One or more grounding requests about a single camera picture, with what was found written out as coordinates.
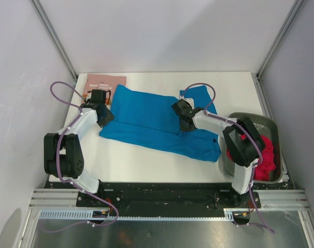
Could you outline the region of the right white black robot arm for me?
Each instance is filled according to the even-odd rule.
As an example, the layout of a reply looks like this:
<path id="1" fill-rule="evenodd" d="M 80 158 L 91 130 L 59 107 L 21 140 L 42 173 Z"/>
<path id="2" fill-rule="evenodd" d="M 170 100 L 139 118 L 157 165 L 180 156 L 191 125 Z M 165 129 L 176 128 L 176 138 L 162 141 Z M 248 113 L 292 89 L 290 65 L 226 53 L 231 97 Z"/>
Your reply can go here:
<path id="1" fill-rule="evenodd" d="M 250 118 L 225 118 L 213 114 L 202 107 L 192 108 L 185 99 L 172 105 L 180 120 L 181 131 L 195 129 L 206 130 L 224 139 L 227 152 L 234 162 L 234 178 L 230 202 L 235 207 L 242 207 L 248 202 L 248 192 L 253 186 L 254 169 L 263 162 L 262 151 L 265 149 L 258 130 Z"/>

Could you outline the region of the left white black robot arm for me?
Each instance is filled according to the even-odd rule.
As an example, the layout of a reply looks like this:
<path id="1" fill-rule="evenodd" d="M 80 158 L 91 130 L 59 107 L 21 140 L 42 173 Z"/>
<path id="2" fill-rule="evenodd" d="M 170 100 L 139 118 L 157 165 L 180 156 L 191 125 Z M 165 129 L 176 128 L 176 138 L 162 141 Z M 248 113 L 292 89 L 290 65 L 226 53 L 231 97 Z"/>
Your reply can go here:
<path id="1" fill-rule="evenodd" d="M 93 206 L 101 206 L 105 193 L 99 190 L 99 180 L 84 168 L 84 157 L 80 140 L 91 127 L 106 126 L 114 119 L 108 109 L 111 91 L 93 89 L 90 97 L 81 105 L 70 104 L 78 109 L 68 126 L 56 133 L 48 133 L 43 139 L 44 171 L 61 182 L 72 184 L 84 193 Z"/>

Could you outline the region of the blue t shirt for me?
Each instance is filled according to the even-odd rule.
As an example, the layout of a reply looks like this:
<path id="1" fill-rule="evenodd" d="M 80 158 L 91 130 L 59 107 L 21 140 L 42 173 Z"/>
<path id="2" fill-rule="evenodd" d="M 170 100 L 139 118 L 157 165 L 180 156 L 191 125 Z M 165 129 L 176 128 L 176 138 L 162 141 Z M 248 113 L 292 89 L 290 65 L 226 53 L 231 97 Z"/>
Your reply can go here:
<path id="1" fill-rule="evenodd" d="M 114 120 L 102 128 L 103 138 L 216 162 L 221 154 L 218 135 L 206 130 L 182 132 L 172 109 L 178 99 L 139 92 L 119 85 L 113 96 Z"/>

